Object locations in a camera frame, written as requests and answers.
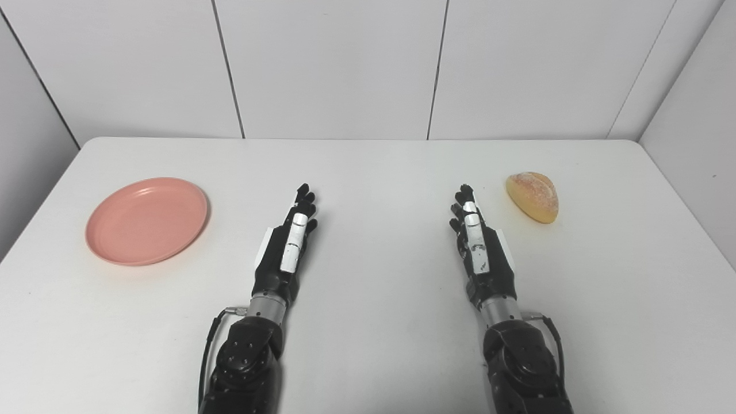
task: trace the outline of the white wall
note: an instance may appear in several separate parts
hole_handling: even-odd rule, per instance
[[[450,1],[431,138],[636,139],[719,1]]]
[[[247,138],[427,138],[446,0],[216,1]]]
[[[636,139],[723,0],[0,0],[98,135]]]
[[[76,154],[74,141],[0,18],[0,259]]]
[[[736,266],[736,1],[723,3],[641,143]]]
[[[240,138],[208,0],[0,0],[81,144]]]

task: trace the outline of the black cable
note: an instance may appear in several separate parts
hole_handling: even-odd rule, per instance
[[[557,357],[559,358],[559,380],[562,389],[565,388],[565,357],[562,355],[562,338],[559,336],[559,332],[554,325],[554,322],[549,317],[542,316],[542,321],[550,330],[554,341],[557,343]]]
[[[205,384],[207,383],[207,362],[210,359],[210,347],[212,346],[212,340],[215,338],[215,334],[217,333],[217,329],[220,327],[220,323],[222,323],[222,318],[224,318],[225,314],[227,313],[226,309],[223,309],[222,312],[220,312],[219,315],[217,315],[216,318],[212,319],[212,326],[210,326],[210,333],[207,334],[207,343],[205,344],[205,353],[202,355],[202,367],[199,369],[199,395],[197,399],[197,406],[200,407],[202,405],[202,400],[205,398]]]

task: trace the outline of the robotic hand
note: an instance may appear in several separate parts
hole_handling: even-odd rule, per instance
[[[519,311],[505,239],[486,226],[473,189],[463,184],[455,199],[450,227],[468,275],[468,298],[486,323],[483,355],[496,413],[572,414],[559,333],[549,318]],[[526,322],[534,319],[543,320],[557,342],[559,373],[542,332]]]
[[[283,224],[270,228],[256,256],[250,305],[226,308],[213,321],[202,359],[199,414],[265,414],[276,410],[283,351],[281,322],[299,292],[297,271],[307,236],[317,227],[314,193],[309,185],[297,197]],[[209,348],[225,314],[244,316],[235,322],[217,353],[205,394]]]

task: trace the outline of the cable connector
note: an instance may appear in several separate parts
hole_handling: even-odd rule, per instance
[[[229,315],[245,316],[245,314],[248,313],[248,307],[247,306],[228,306],[227,308],[225,308],[224,312]]]
[[[524,320],[543,320],[545,316],[541,312],[521,312],[521,318]]]

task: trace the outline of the silver cylindrical joint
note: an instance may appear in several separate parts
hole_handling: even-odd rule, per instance
[[[521,320],[521,311],[519,311],[519,305],[517,305],[516,299],[505,295],[493,296],[490,299],[486,299],[481,304],[481,315],[486,322],[487,328],[505,320]]]
[[[269,292],[258,292],[250,298],[246,316],[264,317],[280,325],[286,313],[286,301]]]

